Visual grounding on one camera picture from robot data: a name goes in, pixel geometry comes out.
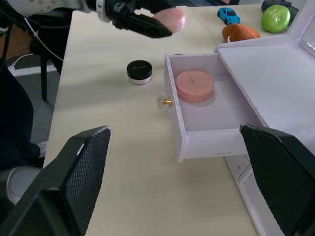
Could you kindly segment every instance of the open drawer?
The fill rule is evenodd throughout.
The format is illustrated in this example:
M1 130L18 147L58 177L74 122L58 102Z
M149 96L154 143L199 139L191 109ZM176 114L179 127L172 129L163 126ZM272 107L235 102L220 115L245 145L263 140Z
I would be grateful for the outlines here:
M188 70L200 70L214 78L210 99L193 104L178 98L175 80ZM164 82L172 99L170 116L179 161L247 154L240 125L261 122L217 54L166 55Z

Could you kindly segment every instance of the wooden table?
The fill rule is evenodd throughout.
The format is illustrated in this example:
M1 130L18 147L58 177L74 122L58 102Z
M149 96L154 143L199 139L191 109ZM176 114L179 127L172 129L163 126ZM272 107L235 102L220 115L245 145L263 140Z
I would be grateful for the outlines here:
M235 7L257 29L258 9ZM88 236L257 235L225 160L177 163L168 110L156 105L165 95L164 54L210 53L225 26L218 7L184 10L187 27L159 40L117 30L96 14L73 14L45 165L69 137L111 126ZM126 66L137 59L154 68L145 86L127 81Z

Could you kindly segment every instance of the black lid jar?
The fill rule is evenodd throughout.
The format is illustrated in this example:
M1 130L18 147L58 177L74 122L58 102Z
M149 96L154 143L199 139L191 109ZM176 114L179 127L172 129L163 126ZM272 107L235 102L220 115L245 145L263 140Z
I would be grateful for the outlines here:
M145 60L135 60L127 66L128 79L135 85L145 85L152 79L152 65Z

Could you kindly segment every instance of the gold drawer knob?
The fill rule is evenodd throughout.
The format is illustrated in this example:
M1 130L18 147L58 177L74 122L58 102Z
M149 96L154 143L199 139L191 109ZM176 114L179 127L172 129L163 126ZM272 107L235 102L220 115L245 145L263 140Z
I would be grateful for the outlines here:
M159 96L157 98L157 106L161 109L163 108L165 105L168 105L169 107L172 107L172 98L164 98L163 96Z

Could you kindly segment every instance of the robotic arm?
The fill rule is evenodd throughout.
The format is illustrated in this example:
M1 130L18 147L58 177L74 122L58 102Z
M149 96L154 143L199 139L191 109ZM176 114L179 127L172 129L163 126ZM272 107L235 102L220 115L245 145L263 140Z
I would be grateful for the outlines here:
M172 32L154 18L136 15L135 10L144 8L155 14L171 7L168 0L0 0L0 13L15 22L58 8L69 8L96 12L101 21L150 38L168 37Z

